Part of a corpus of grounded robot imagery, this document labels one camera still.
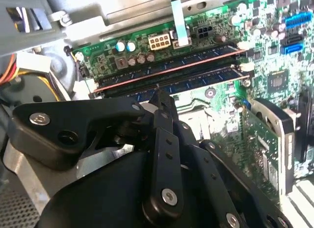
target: blue connector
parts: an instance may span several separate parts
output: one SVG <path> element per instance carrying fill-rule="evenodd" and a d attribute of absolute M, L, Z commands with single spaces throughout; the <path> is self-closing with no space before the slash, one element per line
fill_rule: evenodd
<path fill-rule="evenodd" d="M 313 13 L 312 12 L 305 12 L 293 15 L 292 17 L 285 19 L 286 28 L 294 28 L 301 24 L 310 22 L 312 20 Z"/>
<path fill-rule="evenodd" d="M 298 52 L 303 50 L 303 44 L 295 44 L 295 45 L 289 45 L 285 47 L 281 47 L 280 53 L 282 55 L 288 55 L 293 52 Z"/>

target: ram module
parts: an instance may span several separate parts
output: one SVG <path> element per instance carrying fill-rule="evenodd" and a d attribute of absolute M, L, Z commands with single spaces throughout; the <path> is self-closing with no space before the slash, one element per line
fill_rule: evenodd
<path fill-rule="evenodd" d="M 201 52 L 196 52 L 187 56 L 176 57 L 167 60 L 166 62 L 154 63 L 153 65 L 146 66 L 139 70 L 129 73 L 124 73 L 119 76 L 114 76 L 101 80 L 101 87 L 94 92 L 99 92 L 111 89 L 117 86 L 138 82 L 143 79 L 152 78 L 155 76 L 169 74 L 182 69 L 198 66 L 200 64 L 209 63 L 224 57 L 229 57 L 243 53 L 245 50 L 240 50 L 231 45 L 223 45 L 210 48 Z"/>

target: silver screw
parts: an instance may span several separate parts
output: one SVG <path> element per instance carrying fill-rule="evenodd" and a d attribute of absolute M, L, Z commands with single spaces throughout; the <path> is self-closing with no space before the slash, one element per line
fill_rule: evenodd
<path fill-rule="evenodd" d="M 182 122 L 182 126 L 184 129 L 188 130 L 189 129 L 189 126 L 185 123 L 185 122 Z"/>
<path fill-rule="evenodd" d="M 234 214 L 227 213 L 226 218 L 232 228 L 240 228 L 240 223 Z"/>
<path fill-rule="evenodd" d="M 212 149 L 215 149 L 216 146 L 212 143 L 212 142 L 209 142 L 208 145 L 212 148 Z"/>
<path fill-rule="evenodd" d="M 161 196 L 163 201 L 170 206 L 175 206 L 178 203 L 177 195 L 170 189 L 163 189 Z"/>
<path fill-rule="evenodd" d="M 165 114 L 165 113 L 161 113 L 161 115 L 162 115 L 164 118 L 168 118 L 168 115 Z"/>
<path fill-rule="evenodd" d="M 29 117 L 29 121 L 35 125 L 46 126 L 50 123 L 50 118 L 44 113 L 34 113 Z"/>
<path fill-rule="evenodd" d="M 287 223 L 281 217 L 278 217 L 279 222 L 284 226 L 284 228 L 289 228 Z"/>
<path fill-rule="evenodd" d="M 137 106 L 136 104 L 132 104 L 132 108 L 134 108 L 135 110 L 140 110 L 139 106 Z"/>

